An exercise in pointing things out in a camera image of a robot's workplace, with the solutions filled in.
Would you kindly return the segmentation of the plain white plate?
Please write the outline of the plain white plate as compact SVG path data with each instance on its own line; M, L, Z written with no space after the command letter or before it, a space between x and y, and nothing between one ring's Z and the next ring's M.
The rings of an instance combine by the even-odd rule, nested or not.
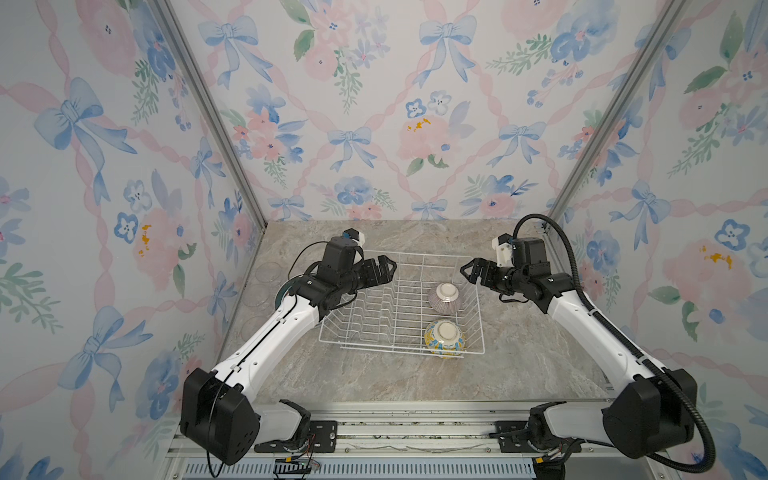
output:
M275 310L282 318L289 316L298 304L296 296L298 291L298 280L298 277L289 279L280 287L280 290L276 295Z

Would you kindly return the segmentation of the white wire dish rack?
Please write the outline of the white wire dish rack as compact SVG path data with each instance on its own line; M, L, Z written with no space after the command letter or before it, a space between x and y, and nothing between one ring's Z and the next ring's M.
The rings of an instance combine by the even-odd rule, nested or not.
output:
M397 263L391 283L363 290L351 305L330 313L322 322L318 340L343 349L409 355L432 355L424 346L429 324L455 322L465 338L460 357L485 353L483 319L478 289L460 273L466 256L388 252ZM439 283L450 282L460 290L462 306L454 315L435 312L428 294Z

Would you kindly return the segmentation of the striped grey bowl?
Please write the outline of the striped grey bowl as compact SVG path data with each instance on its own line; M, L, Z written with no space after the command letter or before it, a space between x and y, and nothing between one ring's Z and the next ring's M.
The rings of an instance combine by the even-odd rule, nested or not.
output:
M428 302L435 312L443 316L456 314L462 306L460 290L450 282L439 283L432 288Z

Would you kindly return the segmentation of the yellow blue floral bowl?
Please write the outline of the yellow blue floral bowl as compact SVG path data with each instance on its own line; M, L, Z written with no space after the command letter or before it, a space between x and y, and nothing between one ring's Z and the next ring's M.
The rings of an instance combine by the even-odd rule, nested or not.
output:
M465 338L453 321L440 319L427 326L423 335L424 346L433 355L460 357L465 351Z

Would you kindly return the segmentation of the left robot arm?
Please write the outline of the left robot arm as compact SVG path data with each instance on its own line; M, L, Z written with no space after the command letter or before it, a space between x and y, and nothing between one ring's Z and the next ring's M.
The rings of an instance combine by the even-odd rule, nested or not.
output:
M303 450L311 414L281 400L259 405L267 377L293 346L360 291L389 284L397 264L386 255L366 257L362 233L348 229L326 241L323 257L287 281L271 317L212 370L195 369L183 385L180 432L224 465L239 462L256 445Z

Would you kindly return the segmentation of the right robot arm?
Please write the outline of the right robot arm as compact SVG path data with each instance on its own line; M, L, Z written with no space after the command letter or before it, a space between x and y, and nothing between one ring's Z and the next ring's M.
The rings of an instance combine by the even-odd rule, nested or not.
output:
M691 441L696 424L675 394L689 400L697 393L693 377L683 369L669 370L641 350L586 302L568 273L554 273L545 243L536 238L495 240L494 260L475 258L460 269L473 285L503 300L522 295L562 326L589 353L614 388L605 407L549 402L531 409L526 427L509 439L539 450L573 441L608 445L638 459Z

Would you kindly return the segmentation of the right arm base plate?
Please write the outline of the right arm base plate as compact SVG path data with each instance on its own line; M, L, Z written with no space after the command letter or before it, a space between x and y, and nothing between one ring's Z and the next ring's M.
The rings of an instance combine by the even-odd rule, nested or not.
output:
M501 420L488 437L499 443L502 453L564 452L574 438L556 437L546 424L534 420Z

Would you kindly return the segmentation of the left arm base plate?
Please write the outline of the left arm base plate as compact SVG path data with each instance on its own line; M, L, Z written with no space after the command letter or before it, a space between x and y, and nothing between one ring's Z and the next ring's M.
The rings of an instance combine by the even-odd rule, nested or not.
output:
M255 453L303 454L334 453L338 439L338 422L310 420L300 426L289 440L275 440L254 446Z

